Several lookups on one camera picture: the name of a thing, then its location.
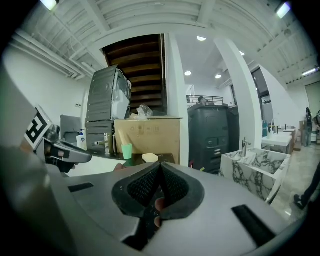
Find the plastic bag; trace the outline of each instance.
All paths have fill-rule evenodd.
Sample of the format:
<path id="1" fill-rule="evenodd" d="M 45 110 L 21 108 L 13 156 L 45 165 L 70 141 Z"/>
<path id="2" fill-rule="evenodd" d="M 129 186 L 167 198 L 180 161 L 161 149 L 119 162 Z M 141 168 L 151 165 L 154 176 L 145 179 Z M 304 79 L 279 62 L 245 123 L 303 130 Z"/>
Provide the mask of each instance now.
<path id="1" fill-rule="evenodd" d="M 146 105 L 140 105 L 136 110 L 138 111 L 138 116 L 135 119 L 138 120 L 147 120 L 153 115 L 153 111 Z"/>

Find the person's leg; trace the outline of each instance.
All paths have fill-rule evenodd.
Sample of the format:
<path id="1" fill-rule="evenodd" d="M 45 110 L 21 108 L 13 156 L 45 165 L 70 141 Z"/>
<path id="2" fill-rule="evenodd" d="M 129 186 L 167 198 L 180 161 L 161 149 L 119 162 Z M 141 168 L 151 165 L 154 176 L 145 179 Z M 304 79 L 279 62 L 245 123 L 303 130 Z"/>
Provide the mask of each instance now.
<path id="1" fill-rule="evenodd" d="M 311 196 L 316 191 L 319 183 L 320 183 L 320 162 L 315 170 L 310 186 L 307 188 L 307 190 L 304 192 L 301 198 L 297 194 L 294 196 L 294 202 L 299 208 L 303 209 L 307 205 Z"/>
<path id="2" fill-rule="evenodd" d="M 308 140 L 308 146 L 311 145 L 311 138 L 312 138 L 312 127 L 309 128 L 309 140 Z"/>
<path id="3" fill-rule="evenodd" d="M 307 147 L 307 146 L 308 146 L 308 141 L 309 141 L 309 138 L 308 138 L 308 129 L 305 128 L 304 131 L 303 131 L 303 133 L 304 133 L 303 145 L 304 145 L 305 147 Z"/>

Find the green cup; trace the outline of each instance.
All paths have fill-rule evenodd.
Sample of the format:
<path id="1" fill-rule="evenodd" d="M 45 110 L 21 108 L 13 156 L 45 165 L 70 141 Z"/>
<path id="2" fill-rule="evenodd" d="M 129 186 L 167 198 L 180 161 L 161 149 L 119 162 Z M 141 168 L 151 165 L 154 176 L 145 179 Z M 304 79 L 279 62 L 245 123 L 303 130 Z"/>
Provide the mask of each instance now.
<path id="1" fill-rule="evenodd" d="M 121 145 L 123 158 L 131 159 L 132 158 L 132 144 Z"/>

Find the white column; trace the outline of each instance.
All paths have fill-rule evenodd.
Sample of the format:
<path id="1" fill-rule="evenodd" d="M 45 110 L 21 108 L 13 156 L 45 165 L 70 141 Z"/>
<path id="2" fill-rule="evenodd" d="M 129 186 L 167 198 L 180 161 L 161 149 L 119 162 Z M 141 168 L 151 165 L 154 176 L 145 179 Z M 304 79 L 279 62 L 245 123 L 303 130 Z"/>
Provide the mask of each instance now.
<path id="1" fill-rule="evenodd" d="M 165 65 L 168 115 L 180 121 L 180 165 L 189 164 L 189 125 L 186 84 L 176 36 L 170 33 L 165 41 Z"/>
<path id="2" fill-rule="evenodd" d="M 295 126 L 296 129 L 299 129 L 300 121 L 305 119 L 306 107 L 299 109 L 291 98 L 289 90 L 285 90 L 279 81 L 263 66 L 260 66 L 260 68 L 270 93 L 274 125 Z"/>
<path id="3" fill-rule="evenodd" d="M 246 137 L 252 143 L 250 147 L 260 149 L 262 142 L 261 109 L 256 85 L 248 65 L 233 41 L 216 38 L 214 42 L 225 61 L 234 85 L 240 119 L 239 148 L 241 150 L 242 140 Z"/>

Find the faucet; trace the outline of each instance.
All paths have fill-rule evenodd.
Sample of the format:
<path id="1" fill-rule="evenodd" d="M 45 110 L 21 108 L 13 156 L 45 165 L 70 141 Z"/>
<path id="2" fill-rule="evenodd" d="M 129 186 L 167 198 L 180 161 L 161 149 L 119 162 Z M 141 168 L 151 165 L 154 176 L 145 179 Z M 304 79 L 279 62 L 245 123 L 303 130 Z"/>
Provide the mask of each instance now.
<path id="1" fill-rule="evenodd" d="M 247 156 L 247 146 L 248 145 L 251 145 L 251 143 L 246 140 L 246 137 L 244 137 L 244 139 L 242 141 L 242 152 L 241 152 L 242 158 L 245 158 Z"/>

